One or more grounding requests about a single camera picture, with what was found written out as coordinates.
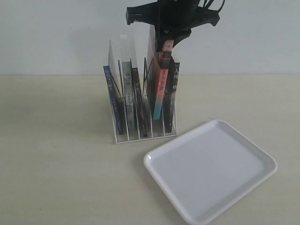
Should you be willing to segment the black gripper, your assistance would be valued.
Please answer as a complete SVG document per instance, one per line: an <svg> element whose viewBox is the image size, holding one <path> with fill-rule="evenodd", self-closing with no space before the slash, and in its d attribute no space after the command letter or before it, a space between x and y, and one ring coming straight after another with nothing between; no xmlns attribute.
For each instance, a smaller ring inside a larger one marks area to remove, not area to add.
<svg viewBox="0 0 300 225"><path fill-rule="evenodd" d="M173 40L173 47L190 36L190 29L204 24L216 26L220 9L211 9L214 1L205 0L157 0L152 3L128 7L127 25L134 22L155 26L155 50L162 51L168 40Z"/></svg>

